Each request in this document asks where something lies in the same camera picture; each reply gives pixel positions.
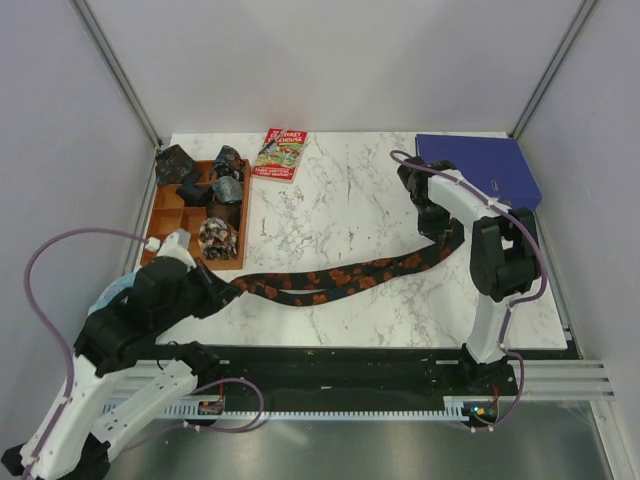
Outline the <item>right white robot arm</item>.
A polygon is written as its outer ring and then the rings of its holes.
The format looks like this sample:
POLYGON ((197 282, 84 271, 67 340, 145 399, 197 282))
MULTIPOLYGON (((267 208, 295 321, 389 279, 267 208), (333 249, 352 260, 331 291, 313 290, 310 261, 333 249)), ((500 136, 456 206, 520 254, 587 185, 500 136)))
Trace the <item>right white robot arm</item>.
POLYGON ((507 355, 505 337, 514 307, 540 298, 547 287, 534 214, 489 197, 448 161, 427 164, 399 150, 391 157, 418 212, 422 236, 443 244, 457 225, 470 234, 469 273, 478 303, 464 345, 472 360, 458 368, 457 377, 465 391, 481 393, 494 381, 490 364, 507 355))

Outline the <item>black tie orange flowers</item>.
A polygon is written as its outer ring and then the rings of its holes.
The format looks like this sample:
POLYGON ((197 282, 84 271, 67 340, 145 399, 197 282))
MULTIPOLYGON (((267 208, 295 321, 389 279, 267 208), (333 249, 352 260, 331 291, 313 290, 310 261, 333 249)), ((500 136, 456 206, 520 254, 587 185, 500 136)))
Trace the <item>black tie orange flowers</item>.
POLYGON ((458 248, 432 244, 397 257, 381 258, 319 271, 257 273, 240 276, 231 284, 277 304, 322 305, 372 289, 390 280, 438 266, 458 248))

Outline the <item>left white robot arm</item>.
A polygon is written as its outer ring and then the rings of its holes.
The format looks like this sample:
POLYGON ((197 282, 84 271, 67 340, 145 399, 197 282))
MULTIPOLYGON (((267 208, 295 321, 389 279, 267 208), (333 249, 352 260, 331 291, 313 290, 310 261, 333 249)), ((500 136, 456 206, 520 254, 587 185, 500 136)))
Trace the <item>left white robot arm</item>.
POLYGON ((184 344, 154 380, 100 422, 117 384, 139 361, 157 358, 156 340, 165 331, 187 317, 209 317, 240 294, 201 262, 160 257, 128 275, 87 317, 67 351, 70 369, 54 404, 29 441, 3 453, 3 465, 22 479, 103 477, 125 441, 173 401, 211 392, 220 371, 203 345, 184 344))

